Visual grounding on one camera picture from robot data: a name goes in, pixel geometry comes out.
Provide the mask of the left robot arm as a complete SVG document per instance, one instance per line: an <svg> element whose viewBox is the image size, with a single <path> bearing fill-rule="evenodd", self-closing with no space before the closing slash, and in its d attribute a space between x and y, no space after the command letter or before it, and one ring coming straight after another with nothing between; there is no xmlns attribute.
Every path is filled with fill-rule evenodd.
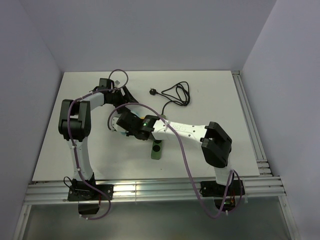
<svg viewBox="0 0 320 240"><path fill-rule="evenodd" d="M61 103L58 131L68 142L74 168L73 181L83 181L79 194L86 200L96 197L98 188L89 160L88 136L91 132L91 111L105 104L118 107L126 103L137 103L126 86L118 87L118 82L101 78L85 96L77 99L64 99Z"/></svg>

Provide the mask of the teal triangular power strip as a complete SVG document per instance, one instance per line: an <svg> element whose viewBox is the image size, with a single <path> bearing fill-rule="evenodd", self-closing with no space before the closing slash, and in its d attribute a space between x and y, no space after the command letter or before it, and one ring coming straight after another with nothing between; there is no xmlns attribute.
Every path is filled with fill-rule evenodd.
<svg viewBox="0 0 320 240"><path fill-rule="evenodd" d="M125 130L125 135L128 137L140 130L142 122L143 119L136 112L127 111L120 116L118 125Z"/></svg>

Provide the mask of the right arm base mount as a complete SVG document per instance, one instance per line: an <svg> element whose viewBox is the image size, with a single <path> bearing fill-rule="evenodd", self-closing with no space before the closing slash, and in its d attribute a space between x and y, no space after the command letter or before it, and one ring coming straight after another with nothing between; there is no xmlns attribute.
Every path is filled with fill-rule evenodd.
<svg viewBox="0 0 320 240"><path fill-rule="evenodd" d="M225 193L225 186L217 184L215 180L201 181L200 182L200 194L204 198L215 197L214 204L217 209L223 205L222 211L229 212L236 208L236 197L244 196L246 194L244 184L242 180L234 179L232 177L231 183L227 189L227 195L225 201L222 198Z"/></svg>

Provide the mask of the green power strip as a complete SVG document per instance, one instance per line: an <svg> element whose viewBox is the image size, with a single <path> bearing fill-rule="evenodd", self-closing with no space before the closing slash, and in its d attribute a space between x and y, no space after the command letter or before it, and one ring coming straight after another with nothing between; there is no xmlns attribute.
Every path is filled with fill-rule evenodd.
<svg viewBox="0 0 320 240"><path fill-rule="evenodd" d="M160 160L162 157L163 140L155 138L154 133L152 133L152 137L153 137L153 142L152 142L150 158L152 160Z"/></svg>

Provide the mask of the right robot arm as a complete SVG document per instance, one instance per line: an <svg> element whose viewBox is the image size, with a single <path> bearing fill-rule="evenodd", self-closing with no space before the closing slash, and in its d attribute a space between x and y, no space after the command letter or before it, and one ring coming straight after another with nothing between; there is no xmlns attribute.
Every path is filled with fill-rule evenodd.
<svg viewBox="0 0 320 240"><path fill-rule="evenodd" d="M233 190L234 183L229 178L233 175L229 165L232 139L218 123L189 125L155 115L146 115L142 119L132 112L124 112L113 117L111 125L115 131L142 141L169 141L180 137L182 142L196 144L201 147L205 162L214 168L217 191L227 195Z"/></svg>

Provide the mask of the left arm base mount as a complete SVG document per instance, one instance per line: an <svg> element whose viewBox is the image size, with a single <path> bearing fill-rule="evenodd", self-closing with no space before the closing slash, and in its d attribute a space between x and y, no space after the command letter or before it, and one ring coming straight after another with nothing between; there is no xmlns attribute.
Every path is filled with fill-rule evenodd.
<svg viewBox="0 0 320 240"><path fill-rule="evenodd" d="M97 218L103 201L111 201L114 193L113 184L98 184L96 191L87 185L86 189L70 188L67 201L78 203L78 213L84 217Z"/></svg>

